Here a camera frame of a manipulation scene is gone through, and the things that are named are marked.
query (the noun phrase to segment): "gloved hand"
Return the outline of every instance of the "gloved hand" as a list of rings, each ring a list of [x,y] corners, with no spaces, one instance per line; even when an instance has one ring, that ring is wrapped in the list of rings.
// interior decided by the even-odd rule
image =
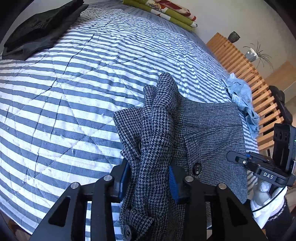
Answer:
[[[258,183],[254,186],[254,196],[251,200],[251,209],[252,211],[261,208],[265,204],[269,203],[283,188],[277,188],[272,196],[268,193],[271,184],[263,181],[262,179],[258,178]],[[254,212],[253,217],[259,227],[262,229],[266,224],[269,217],[275,215],[284,204],[284,196],[287,192],[287,187],[284,187],[283,190],[276,199],[274,199],[269,205],[265,208]]]

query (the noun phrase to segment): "gray striped sheet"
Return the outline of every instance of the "gray striped sheet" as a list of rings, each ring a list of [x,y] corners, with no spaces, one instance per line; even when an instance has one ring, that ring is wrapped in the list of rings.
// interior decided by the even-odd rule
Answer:
[[[142,106],[143,87],[163,72],[191,100],[230,102],[228,74],[197,36],[118,1],[89,6],[53,48],[1,60],[1,210],[32,233],[70,183],[95,182],[120,164],[113,112]],[[242,122],[247,151],[257,151]],[[119,204],[112,209],[121,240]]]

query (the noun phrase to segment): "black vase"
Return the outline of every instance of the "black vase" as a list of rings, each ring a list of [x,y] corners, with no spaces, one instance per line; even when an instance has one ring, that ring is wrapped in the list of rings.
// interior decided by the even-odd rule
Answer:
[[[229,36],[228,36],[228,40],[231,43],[235,43],[237,40],[239,40],[239,38],[240,38],[240,36],[234,31],[231,34],[229,34]]]

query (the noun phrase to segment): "black cable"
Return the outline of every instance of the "black cable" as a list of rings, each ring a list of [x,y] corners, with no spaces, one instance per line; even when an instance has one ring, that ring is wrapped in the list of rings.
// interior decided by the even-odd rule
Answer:
[[[261,207],[261,208],[258,208],[258,209],[256,209],[256,210],[254,210],[254,211],[252,211],[252,213],[254,213],[254,212],[257,212],[257,211],[259,211],[259,210],[261,210],[262,208],[265,208],[267,205],[269,205],[269,204],[271,204],[272,203],[272,201],[274,200],[274,199],[276,199],[277,197],[278,197],[278,195],[280,195],[281,194],[281,192],[283,191],[285,189],[285,187],[283,187],[283,189],[272,199],[272,200],[270,200],[267,204],[265,204],[263,207]]]

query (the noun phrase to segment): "black sleeve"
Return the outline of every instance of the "black sleeve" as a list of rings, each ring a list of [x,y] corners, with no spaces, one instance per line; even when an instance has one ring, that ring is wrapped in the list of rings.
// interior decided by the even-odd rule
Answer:
[[[265,230],[269,241],[296,240],[296,219],[290,213],[286,198],[280,211],[268,219]]]

